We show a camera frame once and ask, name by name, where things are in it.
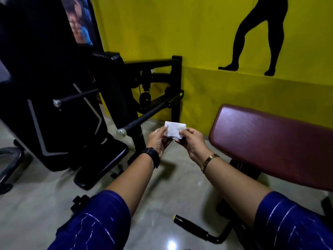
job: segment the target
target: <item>smartwatch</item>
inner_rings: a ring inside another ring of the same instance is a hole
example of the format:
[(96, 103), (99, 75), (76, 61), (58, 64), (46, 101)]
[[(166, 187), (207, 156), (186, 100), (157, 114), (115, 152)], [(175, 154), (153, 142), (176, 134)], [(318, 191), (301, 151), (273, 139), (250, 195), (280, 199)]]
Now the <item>smartwatch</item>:
[(159, 154), (155, 151), (154, 148), (152, 147), (146, 147), (142, 152), (142, 153), (146, 153), (148, 154), (151, 158), (152, 158), (152, 161), (154, 163), (154, 168), (158, 168), (159, 167), (159, 164), (160, 164), (160, 156)]

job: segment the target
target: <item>tile floor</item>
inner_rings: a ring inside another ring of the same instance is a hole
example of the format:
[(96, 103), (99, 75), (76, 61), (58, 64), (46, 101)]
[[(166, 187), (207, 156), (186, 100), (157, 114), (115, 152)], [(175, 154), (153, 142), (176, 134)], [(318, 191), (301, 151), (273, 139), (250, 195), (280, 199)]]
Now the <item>tile floor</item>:
[[(116, 127), (112, 120), (106, 118), (106, 123), (109, 132), (114, 135)], [(156, 120), (145, 122), (142, 125), (145, 138), (162, 124)], [(12, 140), (13, 137), (0, 124), (0, 147), (11, 146)], [(123, 141), (134, 148), (130, 138)], [(216, 151), (208, 141), (207, 145)], [(222, 153), (216, 153), (230, 160)], [(7, 160), (5, 156), (0, 157), (0, 170)], [(70, 218), (73, 198), (83, 194), (92, 196), (112, 180), (109, 173), (87, 192), (74, 184), (73, 175), (74, 172), (69, 171), (50, 172), (37, 159), (32, 161), (16, 180), (13, 189), (0, 196), (1, 249), (47, 249), (55, 238), (57, 228)], [(260, 176), (260, 181), (302, 206), (322, 214), (320, 200), (327, 193), (264, 174)], [(179, 214), (211, 234), (219, 235), (227, 222), (215, 211), (219, 200), (218, 193), (198, 166), (189, 159), (185, 149), (172, 142), (165, 151), (160, 167), (154, 171), (132, 220), (125, 250), (242, 249), (234, 232), (223, 244), (214, 245), (173, 223), (173, 216)]]

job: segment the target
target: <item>gold bracelet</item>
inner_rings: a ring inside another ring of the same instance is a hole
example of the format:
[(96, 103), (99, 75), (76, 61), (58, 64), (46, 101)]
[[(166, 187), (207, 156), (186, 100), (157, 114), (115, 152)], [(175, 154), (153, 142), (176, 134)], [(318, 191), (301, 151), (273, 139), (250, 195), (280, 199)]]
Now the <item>gold bracelet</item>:
[(217, 154), (210, 155), (210, 156), (207, 158), (207, 160), (205, 160), (205, 162), (204, 162), (204, 163), (202, 164), (202, 166), (200, 167), (200, 168), (201, 168), (201, 171), (202, 171), (203, 173), (205, 173), (205, 169), (206, 169), (207, 164), (208, 164), (212, 159), (214, 159), (215, 157), (219, 157), (219, 155), (217, 155)]

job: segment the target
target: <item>silhouette leg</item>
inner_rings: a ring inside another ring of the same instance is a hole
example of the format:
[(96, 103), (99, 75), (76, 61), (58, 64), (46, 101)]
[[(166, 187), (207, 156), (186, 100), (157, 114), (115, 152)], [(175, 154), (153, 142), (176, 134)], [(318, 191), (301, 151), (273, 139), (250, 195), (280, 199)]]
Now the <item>silhouette leg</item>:
[(271, 51), (271, 63), (269, 69), (265, 72), (267, 76), (274, 76), (275, 66), (279, 57), (284, 40), (283, 20), (270, 21), (268, 20), (268, 42)]
[(220, 70), (237, 71), (239, 56), (243, 51), (245, 35), (261, 22), (266, 20), (265, 6), (257, 4), (247, 17), (240, 23), (233, 43), (232, 62), (226, 67), (219, 67)]

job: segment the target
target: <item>red leather cushion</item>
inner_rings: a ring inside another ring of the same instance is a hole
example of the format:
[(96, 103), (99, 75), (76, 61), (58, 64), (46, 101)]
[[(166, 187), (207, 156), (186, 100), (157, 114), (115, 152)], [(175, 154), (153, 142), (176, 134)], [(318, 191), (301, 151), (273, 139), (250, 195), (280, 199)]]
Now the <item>red leather cushion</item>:
[(269, 113), (222, 105), (209, 140), (271, 176), (333, 191), (333, 130)]

